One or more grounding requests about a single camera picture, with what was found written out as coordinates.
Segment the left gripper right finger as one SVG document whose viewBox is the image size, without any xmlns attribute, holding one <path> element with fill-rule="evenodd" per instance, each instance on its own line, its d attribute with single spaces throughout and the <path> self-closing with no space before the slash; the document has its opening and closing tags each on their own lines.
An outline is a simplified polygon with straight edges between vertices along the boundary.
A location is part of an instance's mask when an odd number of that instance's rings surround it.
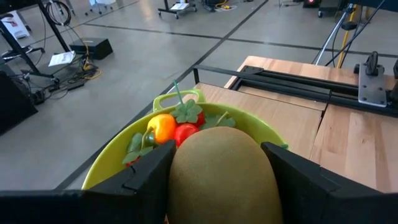
<svg viewBox="0 0 398 224">
<path fill-rule="evenodd" d="M 398 224 L 398 193 L 382 193 L 263 142 L 285 224 Z"/>
</svg>

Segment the red strawberry green leaves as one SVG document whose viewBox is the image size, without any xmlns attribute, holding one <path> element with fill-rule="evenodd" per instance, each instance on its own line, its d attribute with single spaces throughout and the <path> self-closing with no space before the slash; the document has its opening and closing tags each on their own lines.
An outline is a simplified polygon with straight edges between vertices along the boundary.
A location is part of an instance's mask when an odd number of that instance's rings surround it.
<svg viewBox="0 0 398 224">
<path fill-rule="evenodd" d="M 141 157 L 155 149 L 156 146 L 154 128 L 149 128 L 144 133 L 136 133 L 128 144 L 127 154 L 122 163 L 126 167 L 131 166 Z"/>
<path fill-rule="evenodd" d="M 196 127 L 200 127 L 205 123 L 205 115 L 201 106 L 190 99 L 186 103 L 183 102 L 182 94 L 178 89 L 178 83 L 174 80 L 174 87 L 179 99 L 179 104 L 170 114 L 175 118 L 177 124 L 189 123 Z"/>
<path fill-rule="evenodd" d="M 200 129 L 204 130 L 218 126 L 234 128 L 236 126 L 236 121 L 227 111 L 223 114 L 206 114 L 205 123 L 200 127 Z"/>
</svg>

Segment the large yellow-red peach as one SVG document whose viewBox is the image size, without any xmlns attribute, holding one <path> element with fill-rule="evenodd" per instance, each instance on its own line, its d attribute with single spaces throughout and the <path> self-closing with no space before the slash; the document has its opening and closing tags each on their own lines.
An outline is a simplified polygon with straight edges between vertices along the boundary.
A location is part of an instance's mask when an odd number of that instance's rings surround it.
<svg viewBox="0 0 398 224">
<path fill-rule="evenodd" d="M 158 114 L 150 119 L 147 128 L 152 130 L 157 144 L 163 144 L 174 138 L 177 123 L 171 114 Z"/>
</svg>

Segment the small red cherry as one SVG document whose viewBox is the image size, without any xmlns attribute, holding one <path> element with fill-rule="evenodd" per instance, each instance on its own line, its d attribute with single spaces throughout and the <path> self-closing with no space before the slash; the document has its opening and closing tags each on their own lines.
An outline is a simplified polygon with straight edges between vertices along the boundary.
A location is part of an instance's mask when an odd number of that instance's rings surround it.
<svg viewBox="0 0 398 224">
<path fill-rule="evenodd" d="M 181 124 L 175 129 L 174 139 L 177 147 L 190 137 L 192 134 L 199 132 L 199 128 L 190 123 Z"/>
</svg>

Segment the brown-green kiwi fruit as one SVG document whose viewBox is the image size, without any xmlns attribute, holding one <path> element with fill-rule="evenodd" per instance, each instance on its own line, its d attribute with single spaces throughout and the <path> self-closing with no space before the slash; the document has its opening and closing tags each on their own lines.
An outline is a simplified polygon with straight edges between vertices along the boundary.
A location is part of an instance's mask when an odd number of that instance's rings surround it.
<svg viewBox="0 0 398 224">
<path fill-rule="evenodd" d="M 175 153 L 169 175 L 169 224 L 283 224 L 271 163 L 248 134 L 199 131 Z"/>
</svg>

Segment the green colander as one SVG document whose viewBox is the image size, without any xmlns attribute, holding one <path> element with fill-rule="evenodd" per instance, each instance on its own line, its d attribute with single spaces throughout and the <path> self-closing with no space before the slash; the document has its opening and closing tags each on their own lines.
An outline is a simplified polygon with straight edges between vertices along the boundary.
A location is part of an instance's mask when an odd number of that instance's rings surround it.
<svg viewBox="0 0 398 224">
<path fill-rule="evenodd" d="M 184 90 L 181 94 L 196 95 L 197 104 L 203 108 L 205 113 L 222 114 L 227 111 L 236 121 L 236 127 L 249 134 L 256 142 L 271 142 L 282 146 L 284 149 L 289 148 L 289 145 L 268 125 L 264 118 L 253 113 L 249 108 L 232 103 L 210 102 L 205 99 L 204 92 L 199 89 Z M 161 107 L 160 102 L 176 95 L 177 93 L 169 93 L 158 96 L 153 101 L 153 110 L 151 113 L 145 112 L 143 116 L 133 121 L 132 124 L 127 125 L 127 127 L 113 137 L 93 162 L 82 188 L 89 189 L 125 169 L 126 166 L 122 164 L 122 161 L 127 154 L 127 146 L 133 135 L 143 133 L 152 117 L 174 110 L 174 106 L 168 108 Z"/>
</svg>

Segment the dark cabinet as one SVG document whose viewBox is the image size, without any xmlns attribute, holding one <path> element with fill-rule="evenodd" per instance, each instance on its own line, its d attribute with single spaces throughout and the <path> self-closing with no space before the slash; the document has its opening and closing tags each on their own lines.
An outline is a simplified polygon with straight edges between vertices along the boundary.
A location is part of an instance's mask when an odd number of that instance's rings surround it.
<svg viewBox="0 0 398 224">
<path fill-rule="evenodd" d="M 30 99 L 0 70 L 0 136 L 37 112 Z"/>
</svg>

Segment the white paper sheet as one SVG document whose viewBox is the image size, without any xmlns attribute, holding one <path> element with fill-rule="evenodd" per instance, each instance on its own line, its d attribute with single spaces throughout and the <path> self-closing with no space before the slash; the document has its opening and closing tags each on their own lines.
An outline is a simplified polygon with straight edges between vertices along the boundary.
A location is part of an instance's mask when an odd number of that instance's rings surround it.
<svg viewBox="0 0 398 224">
<path fill-rule="evenodd" d="M 53 66 L 57 66 L 57 65 L 66 65 L 66 64 L 72 63 L 75 56 L 76 56 L 75 51 L 54 54 L 54 55 L 52 55 L 52 57 L 50 59 L 49 67 L 53 67 Z"/>
</svg>

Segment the flat black box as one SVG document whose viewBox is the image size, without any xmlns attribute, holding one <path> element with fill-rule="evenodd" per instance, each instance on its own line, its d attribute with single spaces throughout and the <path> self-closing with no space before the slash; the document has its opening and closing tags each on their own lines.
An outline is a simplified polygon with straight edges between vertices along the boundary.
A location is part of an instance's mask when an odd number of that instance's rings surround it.
<svg viewBox="0 0 398 224">
<path fill-rule="evenodd" d="M 88 53 L 94 60 L 102 60 L 113 53 L 109 40 L 104 38 L 84 38 L 72 42 L 69 46 L 77 54 Z"/>
</svg>

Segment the yellow pole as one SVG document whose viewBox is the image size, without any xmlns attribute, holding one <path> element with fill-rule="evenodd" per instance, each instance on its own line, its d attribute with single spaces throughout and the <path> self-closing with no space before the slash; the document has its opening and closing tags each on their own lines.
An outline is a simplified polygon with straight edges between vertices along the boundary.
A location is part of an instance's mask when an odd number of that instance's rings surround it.
<svg viewBox="0 0 398 224">
<path fill-rule="evenodd" d="M 346 43 L 348 41 L 349 32 L 351 30 L 353 30 L 353 26 L 354 26 L 353 20 L 354 20 L 354 15 L 356 14 L 355 13 L 356 8 L 357 8 L 357 5 L 353 4 L 353 9 L 352 9 L 351 14 L 349 15 L 349 19 L 346 22 L 344 22 L 342 25 L 342 29 L 345 30 L 345 35 L 343 37 L 343 42 L 342 42 L 341 47 L 344 47 L 346 45 Z M 342 66 L 343 56 L 344 56 L 344 52 L 341 52 L 339 54 L 338 63 L 337 63 L 338 68 L 341 68 L 341 66 Z"/>
</svg>

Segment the grey tripod pole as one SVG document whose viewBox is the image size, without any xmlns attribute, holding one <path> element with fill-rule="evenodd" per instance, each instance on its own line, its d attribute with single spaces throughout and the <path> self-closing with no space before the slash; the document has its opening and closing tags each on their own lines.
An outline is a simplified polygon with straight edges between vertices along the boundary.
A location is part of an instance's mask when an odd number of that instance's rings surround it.
<svg viewBox="0 0 398 224">
<path fill-rule="evenodd" d="M 343 13 L 341 15 L 341 17 L 339 18 L 338 22 L 336 23 L 336 25 L 334 26 L 334 28 L 331 30 L 329 36 L 326 38 L 326 41 L 323 43 L 321 49 L 319 50 L 319 52 L 317 53 L 317 56 L 314 58 L 313 63 L 315 65 L 318 65 L 320 62 L 320 59 L 322 58 L 326 47 L 328 46 L 329 42 L 331 41 L 331 39 L 333 37 L 336 36 L 337 32 L 339 31 L 342 23 L 346 20 L 346 18 L 351 15 L 354 11 L 355 11 L 355 5 L 350 3 L 348 4 L 345 9 L 343 10 Z"/>
</svg>

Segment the white sign board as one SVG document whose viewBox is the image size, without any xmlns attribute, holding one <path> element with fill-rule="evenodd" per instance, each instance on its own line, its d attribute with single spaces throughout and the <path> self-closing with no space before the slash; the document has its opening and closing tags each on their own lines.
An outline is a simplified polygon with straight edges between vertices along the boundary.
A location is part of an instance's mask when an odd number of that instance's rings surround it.
<svg viewBox="0 0 398 224">
<path fill-rule="evenodd" d="M 11 33 L 13 38 L 21 39 L 29 37 L 30 33 L 25 26 L 25 22 L 18 11 L 10 11 L 13 17 L 5 17 L 1 19 L 2 23 L 6 26 L 7 30 Z"/>
</svg>

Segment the wheeled black cart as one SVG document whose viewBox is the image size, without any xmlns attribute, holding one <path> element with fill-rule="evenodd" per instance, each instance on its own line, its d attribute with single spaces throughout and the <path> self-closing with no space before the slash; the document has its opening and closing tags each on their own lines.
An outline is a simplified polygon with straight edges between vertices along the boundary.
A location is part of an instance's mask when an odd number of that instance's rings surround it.
<svg viewBox="0 0 398 224">
<path fill-rule="evenodd" d="M 186 12 L 197 12 L 197 6 L 195 0 L 175 0 L 173 5 L 169 4 L 171 0 L 162 0 L 164 8 L 158 8 L 158 16 L 162 14 L 172 14 L 176 19 L 179 19 L 181 14 Z"/>
</svg>

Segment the grey metal mount plate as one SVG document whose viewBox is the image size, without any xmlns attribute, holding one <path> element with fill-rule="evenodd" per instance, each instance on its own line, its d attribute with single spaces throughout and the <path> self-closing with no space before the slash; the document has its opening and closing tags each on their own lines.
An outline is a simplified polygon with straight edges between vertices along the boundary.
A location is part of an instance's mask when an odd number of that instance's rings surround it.
<svg viewBox="0 0 398 224">
<path fill-rule="evenodd" d="M 366 74 L 366 64 L 359 66 L 358 101 L 365 105 L 385 108 L 387 106 L 386 78 L 384 67 L 376 66 L 376 76 Z"/>
</svg>

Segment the black metal rig frame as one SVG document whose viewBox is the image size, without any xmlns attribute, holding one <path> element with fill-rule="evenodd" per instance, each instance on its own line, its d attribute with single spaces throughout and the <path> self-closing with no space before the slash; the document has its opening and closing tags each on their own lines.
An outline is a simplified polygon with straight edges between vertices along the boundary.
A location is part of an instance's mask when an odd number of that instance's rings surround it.
<svg viewBox="0 0 398 224">
<path fill-rule="evenodd" d="M 398 118 L 398 103 L 393 103 L 390 99 L 385 101 L 387 103 L 385 108 L 360 103 L 359 86 L 357 85 L 273 72 L 248 65 L 244 66 L 242 72 L 250 76 L 255 76 L 255 79 L 239 77 L 229 87 L 230 90 L 238 90 L 241 86 L 247 84 L 250 87 L 281 93 L 283 95 L 296 96 L 306 100 L 320 101 L 322 103 Z"/>
</svg>

